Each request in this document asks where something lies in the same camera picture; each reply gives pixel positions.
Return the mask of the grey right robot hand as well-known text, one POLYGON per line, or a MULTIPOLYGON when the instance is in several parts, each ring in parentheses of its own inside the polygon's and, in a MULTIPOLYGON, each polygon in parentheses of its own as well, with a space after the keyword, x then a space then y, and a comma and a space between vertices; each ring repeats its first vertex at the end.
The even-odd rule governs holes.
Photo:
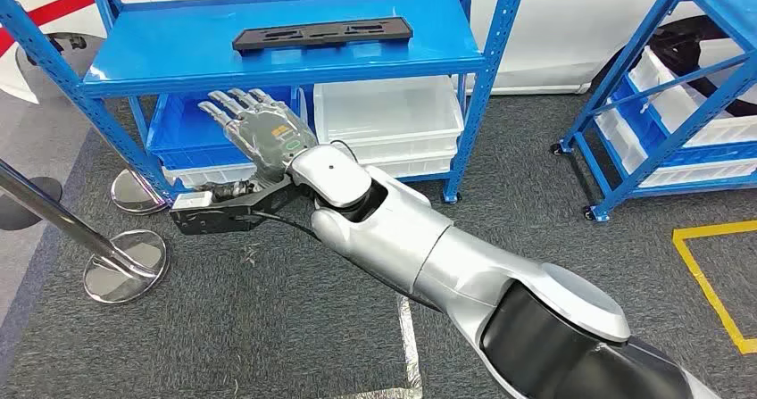
POLYGON ((226 139, 255 165, 247 179, 207 182, 195 188, 212 192, 215 202, 277 185, 295 156, 318 144, 306 121, 259 88, 214 90, 197 107, 220 124, 226 139))

